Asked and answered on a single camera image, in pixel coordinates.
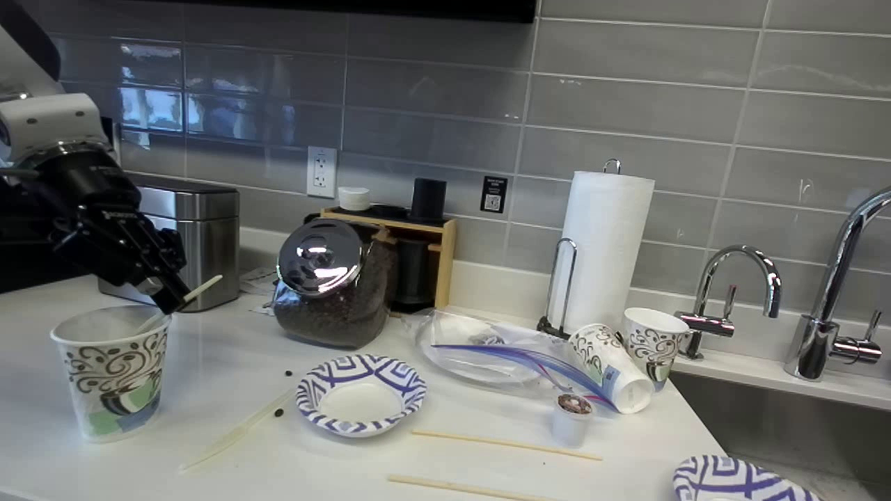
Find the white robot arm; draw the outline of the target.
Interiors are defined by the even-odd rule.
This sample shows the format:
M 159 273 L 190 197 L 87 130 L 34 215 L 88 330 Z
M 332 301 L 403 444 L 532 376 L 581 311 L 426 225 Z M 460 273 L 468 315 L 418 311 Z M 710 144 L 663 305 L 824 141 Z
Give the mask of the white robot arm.
M 190 305 L 176 230 L 139 209 L 142 193 L 110 159 L 100 110 L 87 92 L 64 92 L 49 67 L 57 52 L 34 19 L 3 19 L 3 103 L 9 174 L 49 209 L 53 250 L 81 269 L 142 289 L 163 315 Z

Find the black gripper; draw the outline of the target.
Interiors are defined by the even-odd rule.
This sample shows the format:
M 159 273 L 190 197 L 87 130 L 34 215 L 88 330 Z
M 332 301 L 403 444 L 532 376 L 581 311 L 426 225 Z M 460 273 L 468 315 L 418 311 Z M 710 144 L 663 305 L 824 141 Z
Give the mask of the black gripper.
M 139 209 L 57 205 L 49 241 L 61 259 L 109 284 L 153 284 L 163 315 L 190 305 L 178 233 L 155 227 Z

